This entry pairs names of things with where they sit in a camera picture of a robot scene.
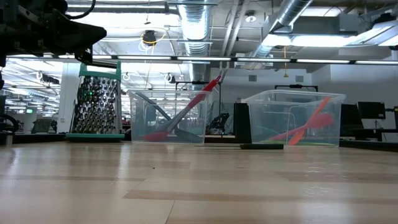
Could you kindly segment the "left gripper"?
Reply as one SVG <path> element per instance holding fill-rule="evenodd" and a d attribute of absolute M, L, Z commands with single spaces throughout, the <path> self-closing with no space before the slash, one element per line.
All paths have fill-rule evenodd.
<path fill-rule="evenodd" d="M 92 45 L 106 37 L 107 31 L 99 26 L 74 22 L 66 17 L 65 0 L 1 0 L 1 66 L 6 56 L 15 54 L 10 42 L 25 36 L 38 35 L 35 28 L 40 20 L 53 10 L 53 53 L 76 54 L 85 65 L 93 63 Z"/>

